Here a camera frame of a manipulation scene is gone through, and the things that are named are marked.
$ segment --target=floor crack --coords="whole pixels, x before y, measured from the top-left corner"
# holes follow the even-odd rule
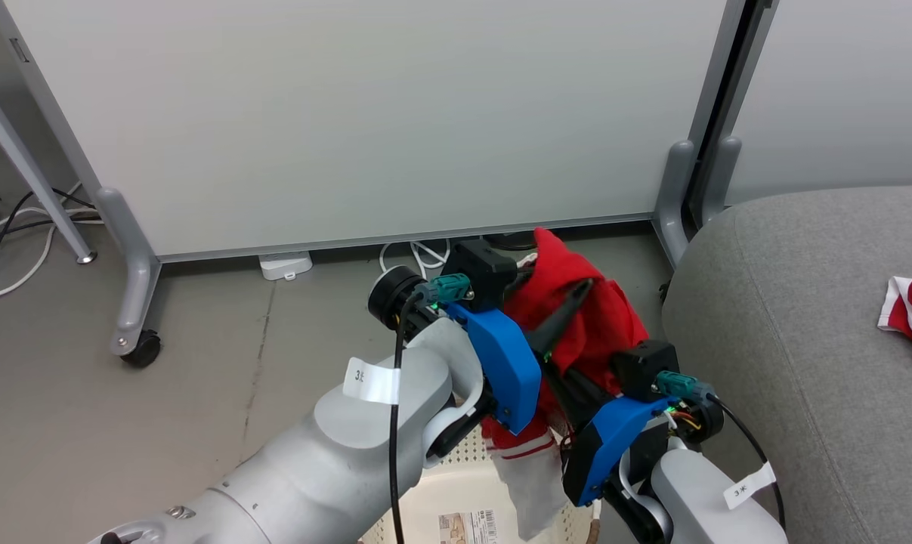
[[[258,386],[261,375],[264,374],[264,345],[268,340],[268,327],[271,324],[271,308],[274,306],[274,297],[277,290],[277,282],[271,284],[271,296],[268,299],[268,311],[264,315],[264,328],[261,331],[261,345],[258,348],[258,362],[255,364],[255,375],[251,378],[251,397],[248,399],[248,406],[245,408],[244,415],[244,434],[241,436],[241,459],[244,461],[244,444],[248,443],[248,424],[251,422],[251,410],[255,406],[255,397],[258,396]]]

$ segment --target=barcode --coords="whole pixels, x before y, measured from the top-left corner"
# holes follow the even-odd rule
[[[484,510],[483,517],[486,519],[486,544],[498,544],[496,540],[496,515],[493,510]]]

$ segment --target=metal frame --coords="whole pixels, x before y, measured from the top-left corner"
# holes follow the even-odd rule
[[[59,231],[62,232],[63,237],[66,238],[66,243],[68,243],[70,248],[73,249],[73,252],[76,253],[76,262],[79,262],[79,264],[93,262],[93,259],[96,259],[96,251],[91,250],[89,246],[86,245],[86,241],[83,240],[82,235],[76,230],[76,225],[73,224],[69,215],[66,214],[66,210],[64,210],[63,206],[59,203],[56,193],[52,192],[52,186],[49,185],[45,176],[42,175],[42,170],[39,168],[39,165],[36,164],[36,160],[33,159],[25,144],[23,144],[23,139],[20,139],[16,130],[11,126],[9,118],[3,113],[1,107],[0,146],[2,147],[2,150],[6,152],[6,155],[13,163],[13,166],[16,166],[16,170],[18,170],[20,175],[23,176],[23,179],[28,183],[29,188],[32,189],[32,192],[36,195],[36,199],[38,199],[42,204],[42,207],[45,208],[45,211],[49,214],[49,219],[51,219],[55,226],[59,228]]]
[[[749,0],[753,2],[750,23],[740,40],[734,70],[728,82],[723,82],[724,95],[717,119],[710,120],[707,137],[710,141],[694,177],[691,179],[691,193],[687,206],[698,227],[708,224],[725,209],[725,196],[731,186],[731,175],[741,153],[741,139],[732,135],[741,104],[748,92],[748,86],[755,66],[761,56],[761,49],[767,39],[768,30],[778,9],[780,0]]]
[[[697,107],[695,107],[694,120],[691,121],[691,130],[688,132],[687,139],[678,141],[670,147],[663,170],[662,182],[660,182],[660,192],[655,204],[655,210],[652,213],[553,221],[553,223],[549,224],[543,223],[543,226],[576,227],[584,226],[584,224],[620,223],[621,221],[651,221],[671,266],[676,267],[688,243],[681,221],[681,208],[684,205],[688,182],[691,180],[695,162],[697,161],[697,151],[695,149],[705,138],[705,131],[714,110],[717,92],[725,73],[726,62],[728,62],[728,52],[731,51],[731,44],[735,38],[743,6],[744,0],[728,0],[728,3],[725,4],[722,23],[712,49],[707,75],[701,88]],[[49,126],[56,134],[56,138],[59,139],[66,157],[73,165],[73,169],[76,170],[87,189],[91,192],[96,190],[96,200],[100,206],[100,214],[104,217],[110,232],[124,252],[127,261],[127,286],[120,315],[117,318],[116,332],[110,344],[110,349],[114,354],[128,354],[137,344],[137,337],[142,325],[144,325],[146,312],[150,305],[150,299],[156,286],[156,279],[158,279],[162,262],[197,261],[197,259],[207,258],[241,257],[241,255],[266,255],[272,254],[272,252],[306,251],[362,244],[384,244],[404,241],[413,237],[431,239],[468,236],[507,230],[523,230],[524,228],[537,226],[535,223],[513,224],[513,226],[466,228],[466,230],[422,232],[310,244],[197,252],[196,254],[160,255],[158,257],[150,248],[144,232],[137,225],[134,215],[131,213],[123,196],[120,195],[120,192],[110,189],[108,182],[107,185],[104,185],[102,180],[97,179],[90,162],[76,140],[76,135],[73,134],[65,115],[60,110],[59,104],[56,103],[47,82],[45,82],[40,68],[34,62],[31,62],[32,55],[28,45],[25,44],[23,37],[21,37],[20,31],[18,31],[16,23],[11,18],[3,0],[0,0],[0,31],[10,39],[10,52],[20,59],[20,69],[23,72],[25,82],[45,118],[47,118]]]

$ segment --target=sticker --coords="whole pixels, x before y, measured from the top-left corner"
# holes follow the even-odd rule
[[[759,489],[763,489],[774,483],[774,471],[771,469],[771,463],[766,462],[758,472],[745,476],[740,482],[732,485],[725,490],[725,501],[728,503],[728,510],[736,509],[742,502],[748,500],[750,496],[755,495]]]
[[[342,393],[370,403],[397,405],[400,373],[401,369],[369,365],[362,359],[352,357],[348,361],[348,371],[345,371]]]
[[[477,510],[439,516],[440,544],[498,544],[496,514]]]

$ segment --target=brown handle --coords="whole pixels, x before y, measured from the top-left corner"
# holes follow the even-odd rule
[[[586,544],[597,544],[600,539],[600,520],[590,522],[590,534],[586,535]]]

